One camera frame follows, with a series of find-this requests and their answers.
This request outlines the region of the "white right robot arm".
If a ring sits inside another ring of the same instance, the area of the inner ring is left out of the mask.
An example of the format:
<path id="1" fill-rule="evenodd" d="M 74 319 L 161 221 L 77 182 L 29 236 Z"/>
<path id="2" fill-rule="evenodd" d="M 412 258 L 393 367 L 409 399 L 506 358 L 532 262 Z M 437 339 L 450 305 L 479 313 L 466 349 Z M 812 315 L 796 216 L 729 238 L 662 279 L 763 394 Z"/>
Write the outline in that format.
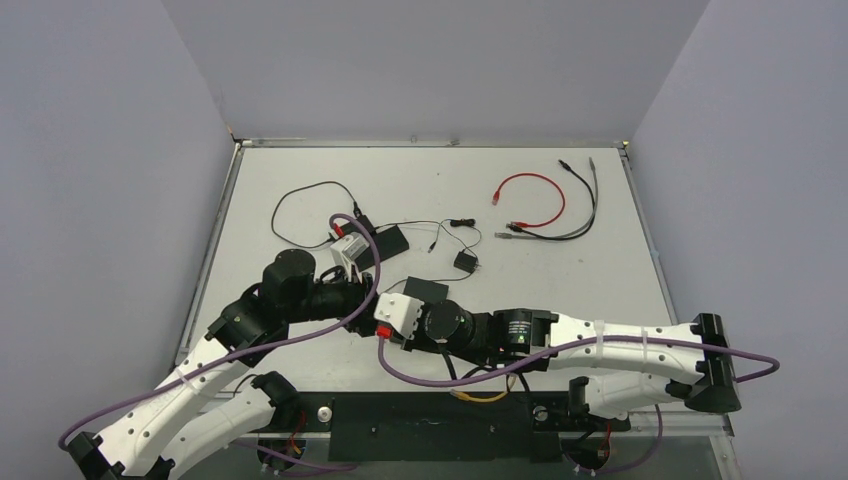
<path id="1" fill-rule="evenodd" d="M 518 363 L 521 371 L 601 370 L 569 382 L 564 413 L 578 427 L 653 404 L 680 402 L 712 414 L 741 408 L 727 335 L 715 314 L 636 326 L 528 308 L 472 313 L 452 300 L 428 304 L 401 295 L 376 317 L 380 330 L 390 330 L 408 351 L 485 367 Z"/>

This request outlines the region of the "black network switch box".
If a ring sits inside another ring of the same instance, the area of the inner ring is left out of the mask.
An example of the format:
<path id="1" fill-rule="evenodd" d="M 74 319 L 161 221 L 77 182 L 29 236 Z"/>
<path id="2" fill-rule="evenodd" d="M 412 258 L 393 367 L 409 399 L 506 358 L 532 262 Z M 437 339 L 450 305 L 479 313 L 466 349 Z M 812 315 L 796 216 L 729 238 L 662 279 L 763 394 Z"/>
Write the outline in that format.
<path id="1" fill-rule="evenodd" d="M 408 277 L 402 293 L 427 304 L 448 299 L 449 287 L 445 284 L 417 277 Z"/>

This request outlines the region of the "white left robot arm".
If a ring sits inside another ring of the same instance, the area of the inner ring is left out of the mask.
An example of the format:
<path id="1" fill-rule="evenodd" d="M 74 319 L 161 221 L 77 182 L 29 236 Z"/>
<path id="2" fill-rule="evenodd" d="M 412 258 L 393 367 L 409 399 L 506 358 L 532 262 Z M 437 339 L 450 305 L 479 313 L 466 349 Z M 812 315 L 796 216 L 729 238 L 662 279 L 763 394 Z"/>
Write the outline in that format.
<path id="1" fill-rule="evenodd" d="M 298 393 L 281 374 L 259 374 L 219 407 L 201 410 L 270 352 L 351 325 L 374 325 L 382 263 L 371 272 L 335 265 L 327 281 L 314 256 L 277 254 L 261 280 L 227 305 L 204 337 L 153 391 L 91 414 L 58 446 L 87 479 L 176 479 L 245 433 L 291 427 Z"/>

